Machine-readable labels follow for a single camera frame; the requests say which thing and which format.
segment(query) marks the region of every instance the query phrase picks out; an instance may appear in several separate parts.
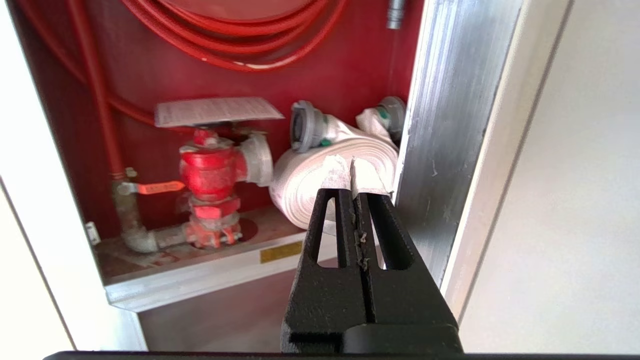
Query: fire hose cabinet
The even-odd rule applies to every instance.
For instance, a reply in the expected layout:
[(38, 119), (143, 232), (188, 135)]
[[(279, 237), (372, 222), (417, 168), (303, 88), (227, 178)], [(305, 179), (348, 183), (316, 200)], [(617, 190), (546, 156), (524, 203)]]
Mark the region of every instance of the fire hose cabinet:
[[(510, 34), (519, 2), (492, 6), (500, 21), (483, 12), (479, 26)], [(3, 177), (76, 346), (277, 351), (327, 156), (372, 163), (418, 241), (427, 242), (429, 207), (459, 217), (509, 37), (501, 35), (501, 53), (478, 45), (485, 58), (465, 57), (495, 67), (483, 78), (493, 83), (474, 90), (448, 68), (468, 48), (462, 32), (438, 38), (433, 29), (482, 8), (462, 0), (8, 0), (4, 31), (24, 51), (40, 101), (30, 106), (46, 119), (31, 132), (50, 134), (29, 146), (55, 165), (47, 177), (59, 208), (50, 213), (65, 216), (49, 241), (38, 241), (29, 209), (53, 204), (35, 206), (21, 190), (28, 181)], [(427, 58), (450, 70), (429, 72)], [(482, 106), (461, 113), (455, 96), (425, 92), (445, 85), (476, 91), (461, 99)], [(437, 122), (442, 113), (429, 104), (458, 109), (455, 119)], [(448, 152), (444, 139), (457, 136), (468, 141)], [(451, 184), (458, 198), (446, 198)], [(325, 266), (336, 254), (329, 217)], [(447, 254), (454, 223), (439, 228), (451, 238)], [(78, 315), (79, 302), (99, 315)]]

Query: white label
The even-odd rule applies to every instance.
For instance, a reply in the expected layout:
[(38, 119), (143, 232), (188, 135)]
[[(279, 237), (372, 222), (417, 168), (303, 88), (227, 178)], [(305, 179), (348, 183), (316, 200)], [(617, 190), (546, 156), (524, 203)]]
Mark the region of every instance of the white label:
[(222, 121), (284, 119), (261, 97), (219, 97), (158, 104), (156, 126), (174, 127)]
[(100, 234), (98, 234), (98, 229), (92, 221), (89, 221), (84, 225), (86, 229), (86, 235), (89, 237), (89, 242), (91, 245), (97, 245), (102, 241), (100, 239)]

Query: rolled fire hose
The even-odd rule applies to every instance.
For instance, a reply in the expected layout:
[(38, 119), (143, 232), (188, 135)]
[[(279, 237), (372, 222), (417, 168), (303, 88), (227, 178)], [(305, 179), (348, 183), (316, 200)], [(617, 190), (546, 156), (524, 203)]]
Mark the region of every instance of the rolled fire hose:
[[(327, 156), (368, 161), (387, 191), (391, 191), (398, 152), (385, 130), (389, 121), (382, 119), (383, 112), (366, 109), (357, 117), (358, 125), (369, 132), (365, 133), (331, 115), (322, 114), (306, 101), (297, 102), (292, 110), (292, 149), (276, 163), (269, 193), (275, 206), (295, 226), (308, 228), (316, 193), (327, 176), (327, 169), (323, 167)], [(404, 111), (400, 121), (404, 121)], [(328, 209), (327, 220), (332, 216)]]

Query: yellow sticker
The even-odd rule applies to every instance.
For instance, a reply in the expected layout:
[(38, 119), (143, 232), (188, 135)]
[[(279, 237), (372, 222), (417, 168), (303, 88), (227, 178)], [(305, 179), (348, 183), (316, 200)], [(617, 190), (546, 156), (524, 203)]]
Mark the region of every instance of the yellow sticker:
[(288, 258), (302, 252), (302, 240), (260, 251), (260, 264)]

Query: white fire hose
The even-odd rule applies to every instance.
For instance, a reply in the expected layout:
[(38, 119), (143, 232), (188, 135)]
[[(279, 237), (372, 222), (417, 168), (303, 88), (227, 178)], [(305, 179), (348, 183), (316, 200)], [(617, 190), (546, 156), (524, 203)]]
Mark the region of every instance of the white fire hose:
[[(310, 109), (313, 109), (310, 103), (307, 104)], [(295, 226), (303, 229), (308, 228), (316, 193), (327, 176), (328, 169), (323, 167), (325, 157), (339, 155), (347, 161), (351, 161), (352, 158), (368, 161), (376, 169), (388, 192), (393, 187), (396, 172), (397, 147), (391, 142), (387, 130), (383, 127), (385, 120), (381, 119), (381, 113), (376, 109), (366, 109), (356, 118), (358, 126), (366, 129), (367, 133), (331, 115), (323, 115), (323, 118), (319, 119), (321, 120), (318, 121), (322, 121), (321, 125), (324, 127), (322, 141), (331, 145), (304, 149), (306, 152), (302, 153), (296, 152), (294, 150), (296, 145), (294, 145), (294, 148), (285, 152), (276, 163), (273, 169), (273, 181), (269, 186), (271, 200), (276, 207)], [(293, 134), (298, 130), (294, 130), (294, 126), (295, 124), (292, 123), (292, 137), (295, 138), (292, 142), (299, 138)], [(314, 137), (315, 140), (321, 141), (318, 136)], [(332, 216), (334, 216), (332, 211), (328, 209), (327, 220), (331, 220), (329, 218)]]

